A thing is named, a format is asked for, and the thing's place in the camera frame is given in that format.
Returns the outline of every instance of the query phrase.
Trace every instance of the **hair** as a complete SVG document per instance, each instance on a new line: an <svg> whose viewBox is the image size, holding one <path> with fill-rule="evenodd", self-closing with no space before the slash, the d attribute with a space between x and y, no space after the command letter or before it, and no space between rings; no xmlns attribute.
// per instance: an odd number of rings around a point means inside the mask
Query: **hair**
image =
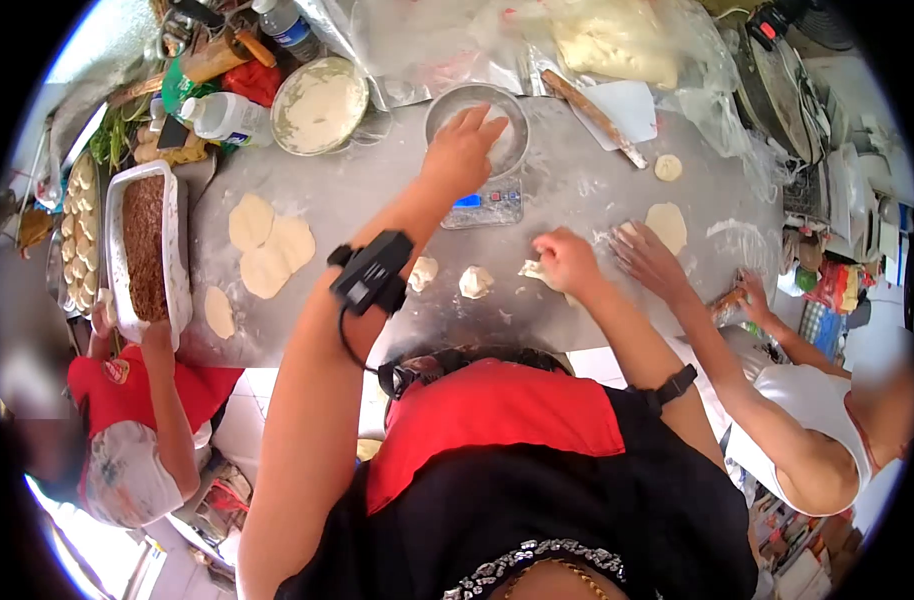
<svg viewBox="0 0 914 600"><path fill-rule="evenodd" d="M72 439L71 445L64 450L69 453L70 461L67 468L60 474L55 481L48 481L35 477L28 472L31 461L30 441L21 433L17 425L17 416L9 409L4 409L1 415L0 425L4 432L5 443L8 446L10 456L13 462L19 465L25 474L31 477L43 495L57 503L73 504L79 509L83 509L78 486L81 483L81 473L84 471L85 461L88 458L88 418L87 411L83 411L83 426L79 430L79 435Z"/></svg>

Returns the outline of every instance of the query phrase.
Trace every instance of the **stainless steel table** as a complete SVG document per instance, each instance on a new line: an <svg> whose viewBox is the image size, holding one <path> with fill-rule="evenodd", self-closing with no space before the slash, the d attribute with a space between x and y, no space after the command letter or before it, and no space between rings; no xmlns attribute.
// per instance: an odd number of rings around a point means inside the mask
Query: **stainless steel table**
<svg viewBox="0 0 914 600"><path fill-rule="evenodd" d="M683 175L660 181L636 171L625 156L601 150L567 104L550 98L521 100L531 124L531 148L522 168L523 221L507 226L439 229L424 253L439 262L437 278L421 294L410 292L384 328L370 364L415 346L465 343L525 344L553 352L606 345L583 308L567 304L544 283L518 276L525 258L537 258L530 241L567 226L595 249L606 277L622 286L664 335L681 333L667 306L616 266L609 228L643 220L657 203L675 203L687 226L679 260L705 302L726 292L739 266L761 270L776 285L783 211L755 199L738 158L720 157L683 116L658 113L659 135L639 144L653 162L674 154ZM333 248L347 241L418 173L426 144L427 104L393 111L387 137L328 155L299 157L273 146L237 151L190 211L190 277L194 318L177 356L187 364L276 367L311 284ZM245 192L267 199L278 214L301 215L317 240L317 254L271 299L250 294L240 280L240 252L228 235L228 215ZM461 273L481 265L496 280L490 294L463 297ZM209 285L223 289L237 333L213 334L204 316Z"/></svg>

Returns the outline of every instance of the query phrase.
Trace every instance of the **gold necklace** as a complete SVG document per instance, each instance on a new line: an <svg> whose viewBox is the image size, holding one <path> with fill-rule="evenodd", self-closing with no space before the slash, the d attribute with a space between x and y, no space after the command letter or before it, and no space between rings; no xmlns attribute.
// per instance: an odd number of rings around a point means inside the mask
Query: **gold necklace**
<svg viewBox="0 0 914 600"><path fill-rule="evenodd" d="M518 584L518 582L521 581L521 578L527 574L527 571L532 570L536 565L539 565L540 563L546 563L547 561L550 561L551 563L557 563L562 567L568 568L571 573L580 577L583 582L585 582L587 586L590 587L590 590L594 594L597 594L597 598L600 600L609 600L607 594L604 593L604 590L601 589L600 585L598 585L593 579L591 579L591 576L587 574L587 571L583 570L573 562L564 561L562 558L545 558L543 560L538 560L537 562L534 562L534 564L531 564L530 566L521 570L516 574L516 577L513 578L511 584L507 586L507 591L504 592L504 600L510 600L511 594L514 591L514 587Z"/></svg>

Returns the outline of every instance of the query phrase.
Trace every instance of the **plastic bottle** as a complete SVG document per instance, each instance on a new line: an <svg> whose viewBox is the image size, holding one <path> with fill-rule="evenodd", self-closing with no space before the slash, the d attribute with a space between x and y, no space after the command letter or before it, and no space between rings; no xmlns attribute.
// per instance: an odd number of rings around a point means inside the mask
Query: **plastic bottle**
<svg viewBox="0 0 914 600"><path fill-rule="evenodd" d="M187 98L180 107L180 118L194 124L194 133L199 138L238 146L274 143L271 111L229 91Z"/></svg>
<svg viewBox="0 0 914 600"><path fill-rule="evenodd" d="M297 10L294 0L253 0L260 15L260 29L303 65L317 58L321 42Z"/></svg>

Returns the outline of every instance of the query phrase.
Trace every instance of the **water bottle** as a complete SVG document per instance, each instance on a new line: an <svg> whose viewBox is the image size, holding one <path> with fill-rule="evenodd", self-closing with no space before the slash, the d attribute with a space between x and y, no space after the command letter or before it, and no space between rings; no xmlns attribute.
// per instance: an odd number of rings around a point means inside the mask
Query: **water bottle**
<svg viewBox="0 0 914 600"><path fill-rule="evenodd" d="M320 42L297 10L294 0L253 0L260 29L303 65L317 58Z"/></svg>

